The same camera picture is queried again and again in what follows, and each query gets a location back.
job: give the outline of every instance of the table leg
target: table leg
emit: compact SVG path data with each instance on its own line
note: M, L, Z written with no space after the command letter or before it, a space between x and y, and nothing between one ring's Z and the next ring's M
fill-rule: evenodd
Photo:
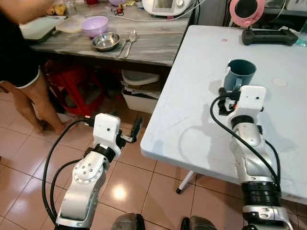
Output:
M184 188L184 186L186 186L186 184L189 182L189 180L191 179L191 177L193 176L194 171L190 171L186 178L184 178L183 182L181 183L181 185L178 187L178 189L176 190L176 193L180 194L182 189Z

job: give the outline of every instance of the purple bowl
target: purple bowl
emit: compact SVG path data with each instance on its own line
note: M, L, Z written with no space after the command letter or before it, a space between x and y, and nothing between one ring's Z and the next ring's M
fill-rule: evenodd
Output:
M120 3L124 4L127 0L109 0L109 2L114 5L118 6Z
M86 19L81 24L81 28L84 33L89 37L96 37L107 31L108 19L104 16L95 16Z

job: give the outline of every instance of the black game controller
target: black game controller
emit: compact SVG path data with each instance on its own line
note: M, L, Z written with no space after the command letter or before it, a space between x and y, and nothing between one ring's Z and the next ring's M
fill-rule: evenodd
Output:
M297 36L290 30L244 30L242 41L250 44L285 44L292 46L297 41Z

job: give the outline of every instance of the black cable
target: black cable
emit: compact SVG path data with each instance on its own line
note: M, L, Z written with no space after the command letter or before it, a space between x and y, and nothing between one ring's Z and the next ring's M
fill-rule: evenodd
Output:
M64 165L62 165L62 167L60 167L56 174L54 175L53 177L53 180L52 180L52 183L51 183L51 189L50 189L50 206L51 206L51 210L53 212L53 215L55 216L55 218L57 217L57 210L55 208L55 205L54 205L54 199L53 199L53 195L54 195L54 187L56 185L56 181L57 181L57 178L58 178L58 175L60 174L60 172L67 166L71 165L71 164L76 164L80 161L80 159L77 159L77 160L74 160L74 161L70 161Z
M200 4L200 0L197 0L198 3L198 16L197 16L197 21L196 21L196 25L198 25L198 21L200 19L200 14L201 14L201 4Z
M82 122L82 121L86 121L86 118L81 118L79 120L76 120L74 122L72 122L69 126L67 126L67 128L63 131L63 133L59 136L59 138L56 140L56 142L53 144L52 148L49 151L49 154L46 158L46 163L45 163L45 167L44 167L44 173L43 173L43 180L42 180L42 197L43 197L43 203L45 206L45 209L50 217L50 219L52 220L52 222L55 224L56 223L56 217L53 215L48 201L47 201L47 196L46 196L46 177L47 177L47 170L48 170L48 165L49 165L49 161L52 155L52 152L54 150L54 148L57 146L57 144L60 142L60 140L62 139L62 137L65 135L65 133L67 133L67 131L75 124L77 124L78 122Z
M274 148L274 146L268 142L267 140L265 140L265 143L273 150L274 152L274 155L275 155L275 159L276 159L276 164L277 164L277 178L278 178L278 181L280 183L280 177L281 177L281 171L280 171L280 161L279 161L279 156L278 156L278 153L276 151L276 149Z
M225 98L227 96L218 96L217 98L214 99L214 101L212 102L211 106L210 106L210 115L212 117L212 119L220 126L222 127L224 130L226 130L228 133L230 133L232 136L234 136L235 138L237 138L242 144L244 144L250 151L252 151L264 164L265 166L268 167L268 169L270 170L274 181L276 183L277 186L277 190L280 192L281 188L280 188L280 183L278 180L278 177L274 171L274 169L267 163L267 161L253 148L251 147L246 141L244 141L239 135L237 135L234 131L232 131L231 129L229 129L228 127L226 127L225 125L223 125L218 119L216 119L216 117L213 114L213 106L214 104L220 100L221 98Z

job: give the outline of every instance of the yellow fruit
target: yellow fruit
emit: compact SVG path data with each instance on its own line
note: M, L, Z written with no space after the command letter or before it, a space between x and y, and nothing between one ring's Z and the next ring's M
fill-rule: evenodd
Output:
M54 10L55 10L57 15L63 16L65 11L66 11L66 7L65 7L64 4L58 4L58 5L54 6Z
M54 15L55 10L53 6L50 6L47 10L46 10L46 14L47 15Z

